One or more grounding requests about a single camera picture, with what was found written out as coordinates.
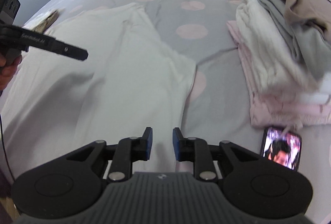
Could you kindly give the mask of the person's left hand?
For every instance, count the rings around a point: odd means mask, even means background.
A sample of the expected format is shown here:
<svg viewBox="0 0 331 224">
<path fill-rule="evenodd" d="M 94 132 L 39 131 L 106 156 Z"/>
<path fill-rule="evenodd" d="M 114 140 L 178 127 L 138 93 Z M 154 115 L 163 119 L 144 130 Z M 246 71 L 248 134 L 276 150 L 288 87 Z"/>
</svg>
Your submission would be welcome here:
<svg viewBox="0 0 331 224">
<path fill-rule="evenodd" d="M 13 79 L 18 66 L 22 62 L 22 55 L 18 56 L 11 65 L 6 65 L 6 58 L 1 54 L 1 75 L 0 75 L 0 89 L 3 91 Z"/>
</svg>

